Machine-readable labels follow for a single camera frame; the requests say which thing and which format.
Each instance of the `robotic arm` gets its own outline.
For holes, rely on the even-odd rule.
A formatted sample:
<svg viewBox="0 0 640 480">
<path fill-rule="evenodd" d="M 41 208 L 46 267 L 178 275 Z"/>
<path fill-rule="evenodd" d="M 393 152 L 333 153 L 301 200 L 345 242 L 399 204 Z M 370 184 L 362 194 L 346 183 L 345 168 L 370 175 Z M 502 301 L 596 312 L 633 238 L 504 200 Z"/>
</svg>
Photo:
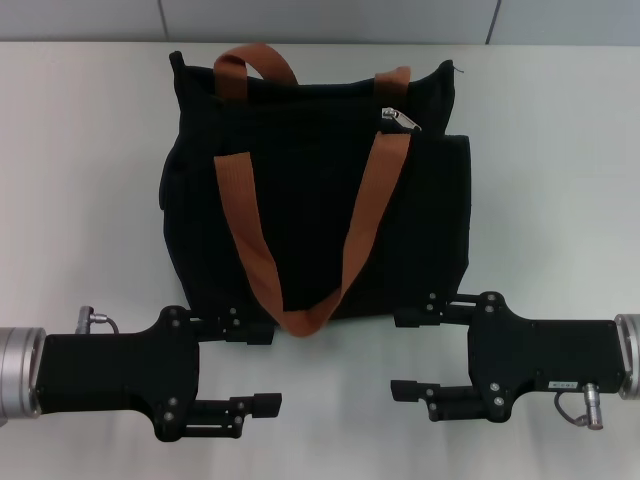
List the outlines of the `robotic arm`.
<svg viewBox="0 0 640 480">
<path fill-rule="evenodd" d="M 511 312 L 496 292 L 458 295 L 455 300 L 440 310 L 434 302 L 424 312 L 395 315 L 401 328 L 442 323 L 469 326 L 470 386 L 391 382 L 396 401 L 423 399 L 432 421 L 506 422 L 521 395 L 555 392 L 556 408 L 567 421 L 600 430 L 600 394 L 640 398 L 640 315 L 618 315 L 614 321 L 525 320 Z M 559 398 L 565 392 L 584 394 L 585 415 L 573 419 L 562 410 Z"/>
<path fill-rule="evenodd" d="M 110 323 L 114 334 L 91 335 L 91 323 Z M 136 410 L 151 420 L 159 440 L 171 442 L 239 438 L 247 415 L 278 416 L 280 394 L 196 400 L 198 342 L 271 343 L 273 331 L 227 329 L 220 321 L 201 321 L 184 308 L 167 307 L 148 330 L 117 332 L 113 320 L 91 307 L 80 310 L 75 335 L 0 329 L 0 426 L 55 412 Z"/>
<path fill-rule="evenodd" d="M 531 391 L 555 392 L 562 416 L 577 426 L 602 428 L 600 394 L 640 398 L 640 315 L 615 320 L 525 320 L 502 295 L 457 295 L 451 303 L 394 315 L 396 326 L 467 325 L 471 385 L 393 380 L 399 402 L 423 399 L 432 421 L 487 419 L 506 422 L 515 401 Z M 114 334 L 90 334 L 109 323 Z M 9 419 L 73 411 L 136 410 L 152 422 L 156 437 L 239 438 L 247 415 L 277 417 L 281 394 L 229 400 L 196 400 L 199 342 L 270 344 L 273 325 L 241 321 L 231 309 L 217 319 L 194 318 L 166 307 L 148 330 L 119 334 L 115 322 L 80 310 L 75 335 L 41 328 L 0 328 L 0 426 Z M 582 392 L 586 414 L 571 418 L 561 408 L 564 392 Z"/>
</svg>

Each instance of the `bag handle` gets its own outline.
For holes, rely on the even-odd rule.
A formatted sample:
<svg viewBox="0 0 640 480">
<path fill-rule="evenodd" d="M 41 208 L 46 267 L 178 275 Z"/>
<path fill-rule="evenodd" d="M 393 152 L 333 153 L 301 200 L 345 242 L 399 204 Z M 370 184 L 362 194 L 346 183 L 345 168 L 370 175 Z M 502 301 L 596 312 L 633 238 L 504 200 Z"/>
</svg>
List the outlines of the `bag handle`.
<svg viewBox="0 0 640 480">
<path fill-rule="evenodd" d="M 298 85 L 287 61 L 269 45 L 252 43 L 223 53 L 213 64 L 216 95 L 229 100 L 247 100 L 247 64 L 265 80 Z"/>
<path fill-rule="evenodd" d="M 222 209 L 256 300 L 285 330 L 306 337 L 322 328 L 369 258 L 409 151 L 409 134 L 376 134 L 342 251 L 342 284 L 309 310 L 285 311 L 276 263 L 262 233 L 249 152 L 214 160 Z"/>
<path fill-rule="evenodd" d="M 280 85 L 298 85 L 293 70 L 282 55 L 265 43 L 252 43 L 223 53 L 213 64 L 217 96 L 229 100 L 247 100 L 247 64 L 265 80 Z M 373 82 L 374 96 L 388 105 L 394 105 L 398 99 L 406 96 L 410 80 L 409 67 L 378 73 Z"/>
<path fill-rule="evenodd" d="M 274 49 L 264 44 L 245 45 L 216 60 L 216 95 L 247 100 L 247 63 L 265 80 L 298 84 L 286 60 Z M 407 92 L 410 76 L 408 67 L 376 75 L 374 95 L 397 103 Z M 299 311 L 284 310 L 278 269 L 262 233 L 251 154 L 214 158 L 222 209 L 251 290 L 262 308 L 292 335 L 305 337 L 322 328 L 364 267 L 400 178 L 410 141 L 409 134 L 376 134 L 342 251 L 342 283 L 324 300 Z"/>
</svg>

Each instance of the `silver cylinder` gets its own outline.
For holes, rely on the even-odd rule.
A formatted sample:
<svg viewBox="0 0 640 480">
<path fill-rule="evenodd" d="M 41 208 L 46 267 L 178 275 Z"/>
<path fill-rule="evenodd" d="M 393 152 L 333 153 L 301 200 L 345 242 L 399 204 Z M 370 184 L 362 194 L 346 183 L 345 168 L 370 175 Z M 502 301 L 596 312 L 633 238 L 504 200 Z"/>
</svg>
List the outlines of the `silver cylinder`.
<svg viewBox="0 0 640 480">
<path fill-rule="evenodd" d="M 589 430 L 602 430 L 600 394 L 593 383 L 587 383 L 584 386 L 584 403 L 587 406 L 587 428 Z"/>
<path fill-rule="evenodd" d="M 45 337 L 42 328 L 0 328 L 0 426 L 40 415 L 35 385 Z"/>
<path fill-rule="evenodd" d="M 622 350 L 625 378 L 618 392 L 625 400 L 640 399 L 640 315 L 620 314 L 616 317 Z"/>
</svg>

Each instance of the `black bag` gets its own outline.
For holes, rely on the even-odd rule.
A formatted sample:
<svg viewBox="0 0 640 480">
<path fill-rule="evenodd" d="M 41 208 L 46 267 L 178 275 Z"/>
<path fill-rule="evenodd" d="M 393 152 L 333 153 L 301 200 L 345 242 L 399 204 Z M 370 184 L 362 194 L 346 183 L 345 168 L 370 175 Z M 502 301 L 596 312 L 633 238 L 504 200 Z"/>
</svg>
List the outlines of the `black bag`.
<svg viewBox="0 0 640 480">
<path fill-rule="evenodd" d="M 471 174 L 468 139 L 444 136 L 451 61 L 412 83 L 398 69 L 298 86 L 266 45 L 232 50 L 213 71 L 170 59 L 180 133 L 160 207 L 199 317 L 231 311 L 305 336 L 330 317 L 452 299 L 468 264 Z M 265 80 L 247 79 L 244 60 Z"/>
</svg>

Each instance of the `zipper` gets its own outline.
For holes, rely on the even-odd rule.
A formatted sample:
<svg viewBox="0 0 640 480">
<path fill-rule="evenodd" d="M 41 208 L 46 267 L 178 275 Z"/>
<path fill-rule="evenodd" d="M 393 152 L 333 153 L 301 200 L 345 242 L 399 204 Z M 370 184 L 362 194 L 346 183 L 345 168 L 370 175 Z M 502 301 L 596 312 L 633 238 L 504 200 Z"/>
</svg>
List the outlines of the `zipper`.
<svg viewBox="0 0 640 480">
<path fill-rule="evenodd" d="M 396 110 L 395 108 L 385 107 L 382 109 L 382 118 L 386 120 L 393 120 L 402 128 L 408 128 L 409 130 L 422 131 L 420 125 L 407 117 L 404 113 Z"/>
</svg>

